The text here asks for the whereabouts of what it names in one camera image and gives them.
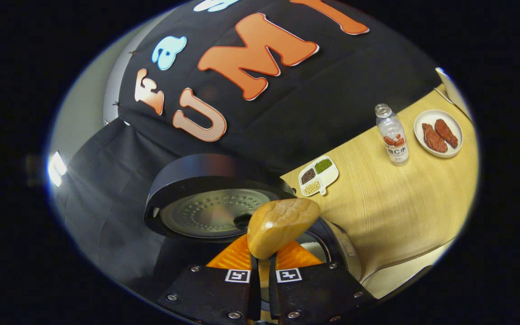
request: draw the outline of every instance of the black fabric cover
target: black fabric cover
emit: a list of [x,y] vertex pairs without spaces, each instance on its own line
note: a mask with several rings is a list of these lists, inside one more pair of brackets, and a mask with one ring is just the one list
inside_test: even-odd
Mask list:
[[[112,279],[150,300],[184,265],[205,263],[225,247],[172,241],[143,224],[151,182],[169,162],[189,154],[220,153],[253,160],[282,175],[374,127],[377,103],[400,111],[439,84],[437,65],[423,52],[340,2],[326,1],[370,32],[348,35],[320,12],[285,0],[240,0],[219,12],[194,12],[199,2],[177,8],[130,56],[120,90],[120,117],[74,155],[55,193],[58,214],[81,251]],[[197,64],[211,46],[243,46],[234,26],[256,12],[317,43],[320,51],[293,67],[281,64],[272,52],[281,75],[250,72],[264,76],[269,85],[257,99],[246,101],[239,87],[213,70],[198,70]],[[161,71],[151,62],[151,53],[170,35],[188,37],[188,43],[172,67]],[[161,116],[134,100],[141,68],[165,92]],[[203,142],[172,126],[186,87],[224,115],[227,131],[220,140]],[[209,126],[196,111],[182,110]]]

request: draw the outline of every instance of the meat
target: meat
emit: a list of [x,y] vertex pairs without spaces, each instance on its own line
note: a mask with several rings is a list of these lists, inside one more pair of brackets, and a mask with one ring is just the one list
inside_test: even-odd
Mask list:
[[431,124],[423,123],[422,129],[425,133],[425,143],[436,152],[445,153],[448,150],[446,142],[433,130]]
[[435,131],[453,148],[459,145],[459,140],[456,136],[450,131],[450,128],[442,119],[438,119],[435,123]]

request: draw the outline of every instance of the bolt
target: bolt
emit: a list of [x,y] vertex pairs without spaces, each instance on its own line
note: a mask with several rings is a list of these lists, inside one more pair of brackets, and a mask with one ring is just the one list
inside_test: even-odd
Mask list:
[[240,319],[242,314],[239,312],[229,312],[227,316],[231,319]]
[[300,315],[301,315],[300,312],[289,312],[288,313],[288,318],[289,319],[295,319],[295,318],[300,317]]

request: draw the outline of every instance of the black background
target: black background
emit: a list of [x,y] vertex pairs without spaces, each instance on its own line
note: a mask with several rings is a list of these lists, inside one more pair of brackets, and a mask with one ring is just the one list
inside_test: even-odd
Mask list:
[[[483,152],[477,203],[460,240],[364,321],[520,323],[520,176],[508,172],[520,171],[520,139],[507,137],[520,133],[520,3],[353,5],[411,39],[458,82]],[[52,218],[45,190],[25,187],[21,170],[23,156],[41,152],[56,109],[89,62],[171,6],[0,2],[0,321],[175,323],[81,258]]]

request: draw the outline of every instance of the inner lid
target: inner lid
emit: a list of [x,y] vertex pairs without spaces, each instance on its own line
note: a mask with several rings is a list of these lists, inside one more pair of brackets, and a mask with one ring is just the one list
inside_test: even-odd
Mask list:
[[257,189],[214,190],[172,202],[158,214],[165,226],[182,235],[223,238],[246,232],[237,228],[235,218],[251,216],[262,204],[278,199]]

